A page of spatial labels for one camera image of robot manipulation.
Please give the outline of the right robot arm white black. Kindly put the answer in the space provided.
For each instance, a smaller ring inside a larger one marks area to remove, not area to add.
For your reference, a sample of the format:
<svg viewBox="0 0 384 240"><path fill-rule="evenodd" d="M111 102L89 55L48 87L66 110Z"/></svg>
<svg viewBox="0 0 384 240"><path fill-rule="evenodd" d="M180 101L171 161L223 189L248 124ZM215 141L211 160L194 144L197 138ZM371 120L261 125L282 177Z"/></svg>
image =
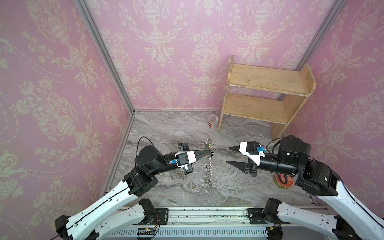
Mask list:
<svg viewBox="0 0 384 240"><path fill-rule="evenodd" d="M295 184L330 206L335 215L322 215L270 198L262 217L277 228L295 224L333 240L382 240L384 220L370 211L345 186L340 176L325 163L310 158L311 145L290 135L279 138L277 154L267 152L258 142L241 142L230 147L248 157L248 162L227 163L253 177L258 170L296 177Z"/></svg>

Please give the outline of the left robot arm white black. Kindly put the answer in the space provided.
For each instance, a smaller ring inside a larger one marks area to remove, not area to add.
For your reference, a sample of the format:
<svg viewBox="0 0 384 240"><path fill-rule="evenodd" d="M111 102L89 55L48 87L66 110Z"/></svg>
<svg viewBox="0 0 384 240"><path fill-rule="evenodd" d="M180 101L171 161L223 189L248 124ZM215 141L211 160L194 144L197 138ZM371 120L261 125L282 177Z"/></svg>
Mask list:
<svg viewBox="0 0 384 240"><path fill-rule="evenodd" d="M166 155L153 145L142 148L134 168L112 190L79 213L55 220L58 238L102 240L127 226L150 224L156 209L151 200L141 197L159 182L156 175L175 169L190 174L194 163L212 155L212 150L191 150L184 143L179 144L179 151Z"/></svg>

